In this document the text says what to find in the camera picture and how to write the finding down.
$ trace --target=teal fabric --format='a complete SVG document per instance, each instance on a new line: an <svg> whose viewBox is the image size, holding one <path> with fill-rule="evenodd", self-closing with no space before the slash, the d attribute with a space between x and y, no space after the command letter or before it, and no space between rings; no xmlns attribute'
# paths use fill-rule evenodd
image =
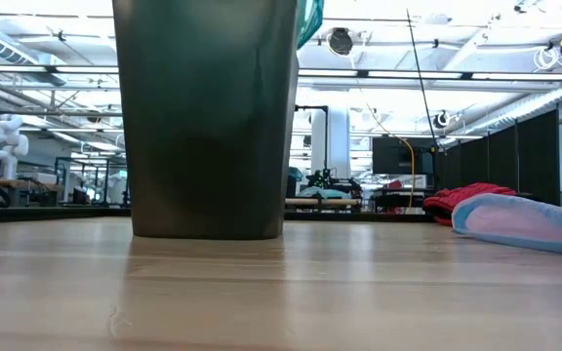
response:
<svg viewBox="0 0 562 351"><path fill-rule="evenodd" d="M297 34L298 49L320 29L323 18L324 0L299 0L299 20Z"/></svg>

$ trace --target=duct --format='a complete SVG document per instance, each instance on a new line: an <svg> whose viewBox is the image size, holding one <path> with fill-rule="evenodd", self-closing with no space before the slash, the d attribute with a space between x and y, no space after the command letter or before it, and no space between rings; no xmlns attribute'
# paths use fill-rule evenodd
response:
<svg viewBox="0 0 562 351"><path fill-rule="evenodd" d="M546 94L529 95L452 132L452 134L484 133L487 129L502 130L514 124L515 121L525 121L551 111L559 103L562 103L562 88Z"/></svg>
<svg viewBox="0 0 562 351"><path fill-rule="evenodd" d="M0 35L0 58L11 64L37 64L38 59L32 55L24 53L18 47L15 47L6 42ZM60 77L51 73L29 73L24 76L27 80L32 82L49 83L54 86L60 87L66 82Z"/></svg>
<svg viewBox="0 0 562 351"><path fill-rule="evenodd" d="M43 102L43 101L41 101L41 100L39 100L39 99L33 98L33 97L28 97L28 96L26 96L26 95L24 95L24 94L22 94L22 93L19 93L19 92L16 91L15 89L8 88L8 87L6 87L6 86L4 86L4 85L2 85L2 84L0 84L0 91L4 92L4 93L6 93L6 94L9 94L9 95L11 95L11 96L13 96L13 97L15 97L15 98L20 98L20 99L25 100L25 101L27 101L27 102L36 104L36 105L38 105L38 106L40 106L40 107L44 107L44 108L46 108L46 109L48 109L48 110L54 109L54 107L51 106L49 103L45 103L45 102Z"/></svg>

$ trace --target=dark green trash can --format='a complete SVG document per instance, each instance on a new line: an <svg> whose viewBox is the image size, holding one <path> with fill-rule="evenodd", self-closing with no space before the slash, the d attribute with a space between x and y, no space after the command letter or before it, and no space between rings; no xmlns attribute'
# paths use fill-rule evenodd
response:
<svg viewBox="0 0 562 351"><path fill-rule="evenodd" d="M281 234L297 0L113 0L134 234Z"/></svg>

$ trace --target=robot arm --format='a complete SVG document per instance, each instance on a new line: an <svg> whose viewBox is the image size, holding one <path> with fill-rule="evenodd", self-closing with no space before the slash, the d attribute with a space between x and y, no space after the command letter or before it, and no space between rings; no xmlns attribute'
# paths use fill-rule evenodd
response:
<svg viewBox="0 0 562 351"><path fill-rule="evenodd" d="M17 156L25 156L29 151L29 140L27 136L19 133L23 121L20 116L6 115L0 121L0 143L7 145L0 150L0 160L4 168L5 179L14 179L17 172Z"/></svg>

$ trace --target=wooden tabletop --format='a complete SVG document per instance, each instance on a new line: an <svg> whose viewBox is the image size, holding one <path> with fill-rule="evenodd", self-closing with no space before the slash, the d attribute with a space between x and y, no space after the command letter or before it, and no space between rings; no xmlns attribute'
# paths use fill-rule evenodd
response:
<svg viewBox="0 0 562 351"><path fill-rule="evenodd" d="M562 350L562 255L436 224L248 242L0 224L0 350Z"/></svg>
<svg viewBox="0 0 562 351"><path fill-rule="evenodd" d="M64 190L64 187L61 184L44 184L44 185L50 191L63 191ZM0 186L1 187L7 187L7 188L16 188L16 189L27 189L27 186L29 186L29 188L33 189L33 190L44 189L42 185L36 184L33 181L27 181L27 180L0 179Z"/></svg>

